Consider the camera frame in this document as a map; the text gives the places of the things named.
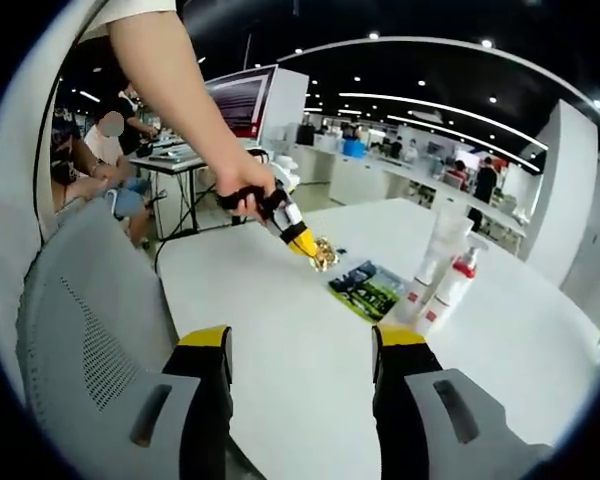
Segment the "white cabinet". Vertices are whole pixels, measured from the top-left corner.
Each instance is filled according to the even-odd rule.
[[[344,205],[387,198],[390,178],[385,171],[363,160],[338,156],[333,166],[329,197]]]
[[[302,145],[291,148],[291,158],[298,164],[300,183],[329,183],[335,162],[335,154],[321,152]]]

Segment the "seated person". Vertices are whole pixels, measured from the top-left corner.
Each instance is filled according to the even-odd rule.
[[[118,137],[124,130],[124,119],[115,111],[97,112],[97,122],[84,136],[87,144],[96,158],[104,163],[117,167],[124,175],[123,187],[144,195],[151,186],[147,180],[135,176],[134,168],[124,156]]]
[[[464,164],[462,160],[458,160],[453,164],[453,168],[447,170],[448,175],[453,175],[462,180],[462,185],[460,186],[460,190],[463,192],[468,191],[469,187],[467,185],[467,180],[469,179],[467,172],[467,166]]]
[[[124,177],[118,168],[98,162],[80,138],[72,120],[54,115],[51,132],[51,190],[56,212],[77,198],[89,201],[116,188]],[[142,197],[130,190],[118,189],[117,217],[129,217],[129,236],[141,245],[149,229],[149,212]]]

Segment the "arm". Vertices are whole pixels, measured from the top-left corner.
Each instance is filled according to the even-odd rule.
[[[139,130],[142,133],[144,133],[145,135],[149,135],[150,137],[153,137],[154,135],[156,135],[158,133],[157,128],[147,125],[145,123],[142,123],[138,117],[127,118],[127,123],[129,125],[131,125],[133,128],[135,128],[136,130]]]
[[[53,208],[56,212],[64,207],[66,188],[64,185],[60,185],[54,179],[51,179],[51,195],[53,195]]]
[[[93,171],[98,165],[98,158],[93,154],[89,146],[82,139],[73,139],[71,144],[73,161],[78,170],[89,176],[92,176]]]
[[[175,12],[116,20],[109,24],[109,34],[127,78],[215,171],[220,195],[249,185],[261,186],[267,194],[275,190],[271,171],[242,148],[207,93],[191,40]],[[238,215],[255,213],[250,197]]]
[[[118,157],[118,170],[122,172],[122,174],[126,177],[131,177],[134,175],[133,166],[129,163],[129,160],[124,155],[120,155]]]
[[[82,173],[99,180],[107,180],[109,187],[119,185],[126,177],[120,169],[100,163],[84,140],[74,138],[71,148],[75,166]]]

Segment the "gold object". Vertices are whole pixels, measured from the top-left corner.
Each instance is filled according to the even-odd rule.
[[[326,272],[339,260],[340,258],[329,240],[324,237],[316,239],[316,254],[311,259],[311,263],[316,270]]]

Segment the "white sleeve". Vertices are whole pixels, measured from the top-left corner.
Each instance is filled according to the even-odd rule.
[[[88,31],[121,18],[133,17],[141,13],[170,12],[176,10],[176,0],[109,0],[94,18]]]

